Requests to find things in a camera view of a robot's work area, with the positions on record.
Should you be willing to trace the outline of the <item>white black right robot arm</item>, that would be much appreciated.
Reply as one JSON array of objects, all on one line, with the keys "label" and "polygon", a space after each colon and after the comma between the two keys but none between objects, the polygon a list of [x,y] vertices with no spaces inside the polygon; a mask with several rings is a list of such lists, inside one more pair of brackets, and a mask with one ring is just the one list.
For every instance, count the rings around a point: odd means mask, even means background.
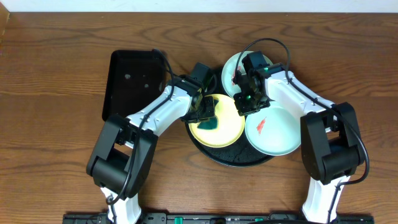
[{"label": "white black right robot arm", "polygon": [[233,55],[221,81],[246,120],[253,148],[269,156],[301,150],[310,176],[302,206],[305,219],[335,221],[341,191],[366,159],[354,108],[322,98],[260,52]]}]

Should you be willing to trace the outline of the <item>green yellow sponge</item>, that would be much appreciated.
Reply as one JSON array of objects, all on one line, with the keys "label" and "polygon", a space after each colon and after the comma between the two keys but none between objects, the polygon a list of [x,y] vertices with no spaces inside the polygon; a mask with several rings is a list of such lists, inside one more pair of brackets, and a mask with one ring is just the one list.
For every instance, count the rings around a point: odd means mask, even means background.
[{"label": "green yellow sponge", "polygon": [[214,99],[213,96],[206,96],[202,101],[198,114],[200,119],[200,122],[197,125],[198,129],[214,130],[218,127],[218,118],[215,115],[216,105],[218,102],[219,100]]}]

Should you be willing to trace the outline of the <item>yellow plate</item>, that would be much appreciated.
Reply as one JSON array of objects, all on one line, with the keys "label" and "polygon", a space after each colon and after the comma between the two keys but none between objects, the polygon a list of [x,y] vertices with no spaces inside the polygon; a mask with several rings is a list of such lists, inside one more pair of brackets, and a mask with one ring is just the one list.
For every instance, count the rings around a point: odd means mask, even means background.
[{"label": "yellow plate", "polygon": [[231,97],[222,94],[212,94],[211,96],[219,100],[215,112],[218,118],[218,127],[214,130],[203,130],[197,128],[199,123],[189,123],[188,128],[199,143],[213,148],[226,147],[237,141],[242,135],[245,117],[238,114]]}]

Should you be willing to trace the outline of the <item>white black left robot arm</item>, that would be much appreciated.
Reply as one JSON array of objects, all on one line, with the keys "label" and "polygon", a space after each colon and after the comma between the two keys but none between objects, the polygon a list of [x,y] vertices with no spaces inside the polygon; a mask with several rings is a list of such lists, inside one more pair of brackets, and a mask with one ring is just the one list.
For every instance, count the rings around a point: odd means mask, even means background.
[{"label": "white black left robot arm", "polygon": [[159,136],[177,119],[199,123],[215,117],[215,103],[204,95],[213,78],[209,67],[197,63],[190,75],[173,76],[145,108],[105,121],[86,172],[105,194],[111,223],[139,220],[138,193],[149,175]]}]

